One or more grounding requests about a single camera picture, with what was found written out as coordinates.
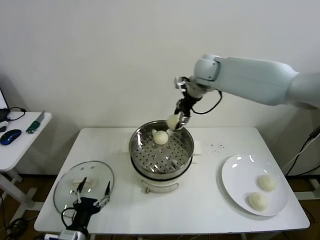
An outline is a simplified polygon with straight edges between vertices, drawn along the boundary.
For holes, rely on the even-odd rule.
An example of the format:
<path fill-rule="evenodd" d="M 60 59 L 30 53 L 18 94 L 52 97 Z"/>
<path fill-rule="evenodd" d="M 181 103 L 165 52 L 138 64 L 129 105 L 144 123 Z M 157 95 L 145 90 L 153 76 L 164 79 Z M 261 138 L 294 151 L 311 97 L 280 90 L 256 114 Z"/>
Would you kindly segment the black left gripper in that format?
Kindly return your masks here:
<path fill-rule="evenodd" d="M 102 199 L 97 201 L 94 198 L 81 197 L 81 192 L 84 188 L 86 180 L 87 177 L 85 177 L 79 183 L 76 190 L 72 190 L 71 192 L 74 198 L 73 208 L 75 210 L 75 216 L 72 221 L 72 230 L 82 233 L 88 233 L 88 225 L 92 215 L 99 213 L 101 210 L 100 206 L 105 206 L 110 201 L 111 192 L 111 182 L 109 181 Z"/>

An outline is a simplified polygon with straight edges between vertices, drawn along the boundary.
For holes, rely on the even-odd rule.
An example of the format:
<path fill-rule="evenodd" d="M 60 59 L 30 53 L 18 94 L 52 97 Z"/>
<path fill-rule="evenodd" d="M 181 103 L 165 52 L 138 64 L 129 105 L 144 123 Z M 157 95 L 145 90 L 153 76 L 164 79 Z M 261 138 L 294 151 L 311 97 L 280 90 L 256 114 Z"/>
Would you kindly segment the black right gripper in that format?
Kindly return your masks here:
<path fill-rule="evenodd" d="M 191 110 L 193 106 L 199 102 L 200 98 L 194 98 L 191 96 L 185 96 L 178 100 L 175 105 L 174 115 L 179 115 L 177 118 L 177 123 L 175 125 L 175 130 L 181 130 L 184 128 L 190 120 Z"/>

